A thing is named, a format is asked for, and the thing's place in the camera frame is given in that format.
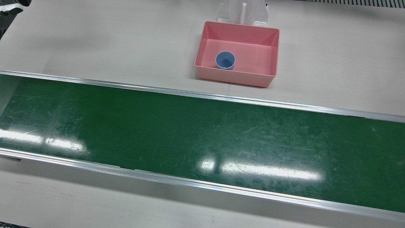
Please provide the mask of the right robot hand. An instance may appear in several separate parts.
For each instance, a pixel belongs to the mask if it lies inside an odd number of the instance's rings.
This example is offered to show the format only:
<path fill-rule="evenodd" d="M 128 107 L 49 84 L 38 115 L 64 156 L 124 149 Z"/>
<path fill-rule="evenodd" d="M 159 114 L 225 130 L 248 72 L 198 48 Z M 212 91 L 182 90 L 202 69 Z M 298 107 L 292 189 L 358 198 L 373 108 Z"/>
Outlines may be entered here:
<path fill-rule="evenodd" d="M 24 11 L 24 7 L 30 6 L 31 0 L 1 0 L 1 15 L 16 15 Z"/>

